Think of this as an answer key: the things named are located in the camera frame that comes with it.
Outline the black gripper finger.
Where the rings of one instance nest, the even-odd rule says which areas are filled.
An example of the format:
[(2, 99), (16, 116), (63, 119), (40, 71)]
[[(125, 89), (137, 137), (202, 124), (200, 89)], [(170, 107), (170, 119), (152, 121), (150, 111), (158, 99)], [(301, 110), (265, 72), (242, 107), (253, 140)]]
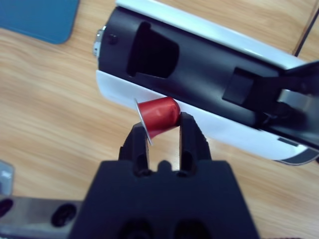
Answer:
[(136, 176), (150, 176), (149, 148), (147, 132), (142, 123), (133, 125), (124, 144), (120, 147), (119, 160), (127, 160), (133, 164)]
[(206, 137), (194, 117), (181, 112), (179, 118), (179, 171), (196, 172), (199, 161), (211, 161)]

